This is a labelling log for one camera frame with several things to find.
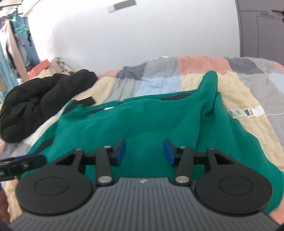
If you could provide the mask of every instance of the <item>black jacket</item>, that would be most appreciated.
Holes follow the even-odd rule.
[[[14,87],[0,111],[1,138],[16,143],[29,137],[72,97],[92,87],[96,81],[94,72],[80,70],[71,76],[54,74]]]

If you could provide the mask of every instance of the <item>bed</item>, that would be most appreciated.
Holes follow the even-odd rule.
[[[133,67],[99,75],[93,87],[74,100],[93,97],[96,105],[126,98],[194,90],[210,70],[218,74],[218,91],[228,113],[258,138],[267,159],[284,171],[284,67],[257,58],[161,57]],[[26,154],[30,147],[58,120],[64,107],[12,152]],[[11,219],[20,214],[14,187],[5,186]]]

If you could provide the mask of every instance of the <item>beige fabric patch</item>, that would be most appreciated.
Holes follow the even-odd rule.
[[[91,96],[96,101],[94,105],[102,104],[107,98],[114,81],[115,78],[103,77],[99,79],[91,88],[74,96],[72,99],[82,100]]]
[[[17,184],[17,180],[7,181],[4,189],[9,204],[8,213],[10,214],[10,222],[14,221],[23,214],[15,194]]]
[[[227,111],[247,110],[261,107],[250,90],[239,80],[237,73],[227,72],[218,74],[218,91],[222,95],[223,104]],[[181,75],[182,91],[197,89],[203,74]],[[284,171],[284,152],[277,138],[272,125],[265,114],[237,118],[243,128],[253,134],[260,142],[260,145],[267,159]]]

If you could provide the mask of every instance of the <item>light blue fabric patch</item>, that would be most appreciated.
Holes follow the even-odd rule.
[[[269,74],[269,79],[275,84],[278,90],[284,94],[284,74],[273,72]]]
[[[141,85],[135,94],[137,96],[167,94],[181,91],[180,75],[169,78],[142,78]]]

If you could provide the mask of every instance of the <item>green towel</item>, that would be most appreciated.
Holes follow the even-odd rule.
[[[259,141],[246,132],[237,119],[233,119],[217,92],[216,72],[208,72],[197,90],[179,100],[160,100],[180,93],[141,96],[84,107],[78,105],[62,115],[40,137],[30,150],[32,153],[43,141],[54,136],[54,143],[40,154],[51,162],[75,148],[95,151],[104,145],[115,145],[126,139],[126,154],[121,166],[112,167],[115,179],[119,177],[169,177],[176,168],[171,167],[163,153],[163,140],[169,138],[176,146],[185,145],[198,152],[215,147],[246,166],[264,175],[273,186],[273,197],[266,210],[275,209],[283,196],[282,172],[269,162]],[[114,107],[89,114],[88,111]],[[204,168],[194,167],[197,179]],[[95,178],[94,166],[88,166],[86,176]]]

